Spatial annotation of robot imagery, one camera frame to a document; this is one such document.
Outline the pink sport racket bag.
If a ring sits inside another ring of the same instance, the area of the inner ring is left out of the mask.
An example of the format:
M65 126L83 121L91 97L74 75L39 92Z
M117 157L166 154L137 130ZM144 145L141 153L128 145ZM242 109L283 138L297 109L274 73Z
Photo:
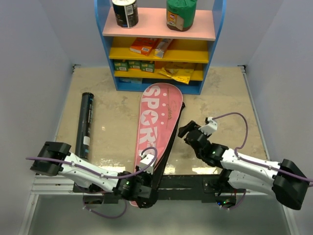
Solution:
M180 115L185 105L179 88L168 83L155 83L143 92L136 137L134 169L147 147L158 151L154 175L163 175L178 130Z

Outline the black shuttlecock tube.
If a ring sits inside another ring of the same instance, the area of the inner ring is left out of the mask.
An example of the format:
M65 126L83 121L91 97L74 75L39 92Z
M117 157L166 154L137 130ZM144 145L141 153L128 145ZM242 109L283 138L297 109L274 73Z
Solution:
M76 136L75 154L85 161L89 160L91 125L93 121L94 94L82 94L78 129Z

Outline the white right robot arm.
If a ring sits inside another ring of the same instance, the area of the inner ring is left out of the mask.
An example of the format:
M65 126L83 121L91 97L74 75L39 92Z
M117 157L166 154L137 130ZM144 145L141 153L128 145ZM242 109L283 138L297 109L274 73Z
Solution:
M271 195L290 209L302 208L310 183L293 161L260 160L225 145L211 143L209 137L216 130L217 123L213 120L206 121L204 126L190 121L179 128L178 133L193 148L198 159L222 169L218 180L211 184L213 189L219 192L248 189Z

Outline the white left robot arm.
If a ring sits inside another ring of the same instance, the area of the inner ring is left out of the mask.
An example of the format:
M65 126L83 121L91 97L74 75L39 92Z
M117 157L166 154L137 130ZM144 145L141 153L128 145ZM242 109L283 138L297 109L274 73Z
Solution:
M141 161L134 173L105 170L70 152L70 148L63 142L47 141L37 157L26 158L33 161L30 170L50 177L62 175L90 192L101 189L127 201L150 197L152 188L143 176L153 174L158 155L155 147L141 152Z

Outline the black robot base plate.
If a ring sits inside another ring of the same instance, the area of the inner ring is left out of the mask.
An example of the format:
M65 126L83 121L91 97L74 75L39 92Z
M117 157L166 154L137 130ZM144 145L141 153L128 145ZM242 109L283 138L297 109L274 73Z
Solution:
M139 208L150 208L157 200L201 201L203 203L218 203L219 205L234 206L235 193L243 189L234 189L228 183L218 186L219 175L154 175L152 176L152 192L150 196L135 196L135 179L123 179L113 192L104 192L96 185L83 188L74 184L74 192L87 194L104 194L104 203L117 203L124 199Z

